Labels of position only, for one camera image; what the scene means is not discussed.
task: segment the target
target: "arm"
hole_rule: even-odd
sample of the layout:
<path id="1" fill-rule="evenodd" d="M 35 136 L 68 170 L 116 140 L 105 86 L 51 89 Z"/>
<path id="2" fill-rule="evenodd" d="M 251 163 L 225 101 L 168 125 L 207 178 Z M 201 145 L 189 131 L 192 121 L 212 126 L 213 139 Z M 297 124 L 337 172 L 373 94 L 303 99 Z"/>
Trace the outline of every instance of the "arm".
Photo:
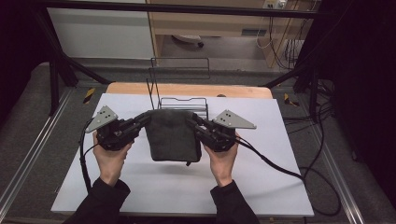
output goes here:
<path id="1" fill-rule="evenodd" d="M 93 142 L 97 145 L 96 133 L 93 134 Z M 128 186 L 119 178 L 131 146 L 128 144 L 119 151 L 106 151 L 100 145 L 94 147 L 93 154 L 99 165 L 100 177 L 93 183 L 76 213 L 65 224 L 117 223 L 120 208 L 130 193 Z"/>
<path id="2" fill-rule="evenodd" d="M 217 224 L 259 224 L 259 220 L 245 201 L 239 188 L 233 181 L 232 171 L 238 151 L 235 143 L 230 150 L 225 152 L 214 152 L 204 146 L 210 157 L 210 170 L 218 185 L 210 193 L 218 209 Z"/>

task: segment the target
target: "black cloth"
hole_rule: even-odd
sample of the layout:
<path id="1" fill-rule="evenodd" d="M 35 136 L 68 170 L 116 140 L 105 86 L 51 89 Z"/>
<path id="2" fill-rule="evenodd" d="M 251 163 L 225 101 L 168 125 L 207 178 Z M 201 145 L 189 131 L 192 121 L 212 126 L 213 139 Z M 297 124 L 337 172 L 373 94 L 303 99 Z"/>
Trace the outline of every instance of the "black cloth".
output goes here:
<path id="1" fill-rule="evenodd" d="M 76 213 L 64 224 L 118 223 L 120 208 L 130 192 L 121 180 L 111 188 L 98 178 Z M 234 181 L 222 188 L 214 187 L 210 193 L 218 209 L 217 224 L 260 223 Z"/>

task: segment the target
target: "person's left hand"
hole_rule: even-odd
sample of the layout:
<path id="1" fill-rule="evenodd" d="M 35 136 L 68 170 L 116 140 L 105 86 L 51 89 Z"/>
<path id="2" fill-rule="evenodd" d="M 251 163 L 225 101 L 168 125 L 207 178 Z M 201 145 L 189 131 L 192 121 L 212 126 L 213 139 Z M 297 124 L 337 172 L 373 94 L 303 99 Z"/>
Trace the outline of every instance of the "person's left hand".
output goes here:
<path id="1" fill-rule="evenodd" d="M 96 138 L 97 132 L 93 133 L 93 143 L 98 144 Z M 93 148 L 93 155 L 95 155 L 100 169 L 100 178 L 109 186 L 114 187 L 121 176 L 121 169 L 131 148 L 132 143 L 129 143 L 119 151 L 109 151 L 97 145 Z"/>

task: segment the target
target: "white table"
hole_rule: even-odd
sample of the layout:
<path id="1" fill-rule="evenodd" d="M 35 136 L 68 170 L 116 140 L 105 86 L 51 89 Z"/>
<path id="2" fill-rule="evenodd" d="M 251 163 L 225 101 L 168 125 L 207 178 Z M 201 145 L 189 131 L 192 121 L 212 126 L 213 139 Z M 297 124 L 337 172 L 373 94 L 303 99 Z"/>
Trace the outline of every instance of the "white table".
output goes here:
<path id="1" fill-rule="evenodd" d="M 224 109 L 230 109 L 253 122 L 258 126 L 257 130 L 237 130 L 239 134 L 275 164 L 299 173 L 276 100 L 223 97 L 206 99 L 210 119 Z M 112 108 L 120 119 L 134 118 L 151 109 L 151 102 L 146 94 L 105 93 L 96 111 L 103 105 Z M 87 134 L 84 148 L 87 149 L 92 144 L 92 135 Z M 201 160 L 189 167 L 185 162 L 153 161 L 146 132 L 142 129 L 122 170 L 120 179 L 132 192 L 120 211 L 123 214 L 139 216 L 215 215 L 216 207 L 209 191 L 216 186 L 216 181 L 210 172 L 209 158 L 203 148 L 202 151 Z M 78 158 L 77 152 L 51 208 L 53 212 L 73 213 L 87 195 Z M 99 169 L 92 153 L 87 155 L 86 160 L 93 182 L 99 176 Z M 258 217 L 314 215 L 300 179 L 280 173 L 242 146 L 233 168 L 233 179 Z"/>

